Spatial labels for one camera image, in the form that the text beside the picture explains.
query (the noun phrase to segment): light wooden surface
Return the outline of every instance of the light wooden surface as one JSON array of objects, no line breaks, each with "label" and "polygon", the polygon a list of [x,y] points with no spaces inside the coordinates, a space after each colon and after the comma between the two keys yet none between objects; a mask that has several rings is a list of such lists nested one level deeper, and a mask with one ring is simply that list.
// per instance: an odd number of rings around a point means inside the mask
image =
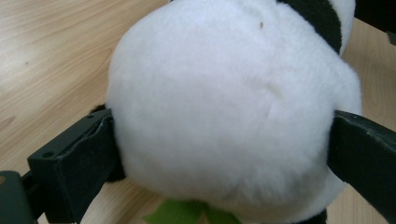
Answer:
[{"label": "light wooden surface", "polygon": [[[165,3],[2,1],[0,170],[26,173],[30,154],[105,100],[109,60],[122,34]],[[396,47],[356,21],[345,59],[360,74],[364,116],[396,130]],[[105,185],[83,223],[143,223],[161,201],[128,180]],[[352,188],[330,206],[329,220],[387,223]]]}]

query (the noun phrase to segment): panda plush toy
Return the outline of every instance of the panda plush toy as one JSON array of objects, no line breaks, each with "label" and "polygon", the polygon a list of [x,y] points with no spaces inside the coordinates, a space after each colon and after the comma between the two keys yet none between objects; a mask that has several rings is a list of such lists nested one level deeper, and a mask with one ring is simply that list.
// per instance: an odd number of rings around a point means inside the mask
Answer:
[{"label": "panda plush toy", "polygon": [[106,107],[125,174],[241,223],[325,223],[335,110],[361,113],[339,55],[354,0],[176,0],[134,25]]}]

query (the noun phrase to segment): white plush fur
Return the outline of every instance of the white plush fur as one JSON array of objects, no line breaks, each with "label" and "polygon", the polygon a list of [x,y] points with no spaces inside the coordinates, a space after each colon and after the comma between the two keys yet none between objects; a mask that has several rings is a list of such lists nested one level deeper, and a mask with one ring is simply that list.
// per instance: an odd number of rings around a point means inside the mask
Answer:
[{"label": "white plush fur", "polygon": [[341,35],[343,37],[341,53],[344,52],[352,30],[355,14],[355,0],[329,0],[341,22]]},{"label": "white plush fur", "polygon": [[132,180],[265,223],[310,218],[337,196],[333,112],[361,112],[356,74],[270,0],[177,0],[149,14],[117,47],[106,104]]}]

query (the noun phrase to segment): green leaf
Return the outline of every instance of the green leaf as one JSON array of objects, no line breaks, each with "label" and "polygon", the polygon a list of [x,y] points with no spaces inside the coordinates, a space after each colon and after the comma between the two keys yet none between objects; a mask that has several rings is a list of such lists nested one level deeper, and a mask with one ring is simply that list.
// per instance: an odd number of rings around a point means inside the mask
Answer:
[{"label": "green leaf", "polygon": [[240,224],[233,214],[216,208],[208,208],[205,213],[210,224]]},{"label": "green leaf", "polygon": [[165,200],[144,219],[148,224],[197,224],[206,208],[205,203]]}]

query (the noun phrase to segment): wooden table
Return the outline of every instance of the wooden table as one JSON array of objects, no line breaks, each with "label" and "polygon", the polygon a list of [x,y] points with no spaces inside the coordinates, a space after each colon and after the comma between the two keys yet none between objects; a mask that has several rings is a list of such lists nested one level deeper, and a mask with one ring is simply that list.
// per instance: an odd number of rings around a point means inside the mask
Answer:
[{"label": "wooden table", "polygon": [[[104,102],[121,36],[165,0],[3,1],[0,7],[0,170],[26,158]],[[345,60],[361,76],[364,116],[396,130],[396,47],[355,22]],[[83,223],[144,223],[162,197],[129,180],[105,185]],[[354,189],[330,206],[329,223],[386,221]],[[47,223],[44,216],[40,223]]]}]

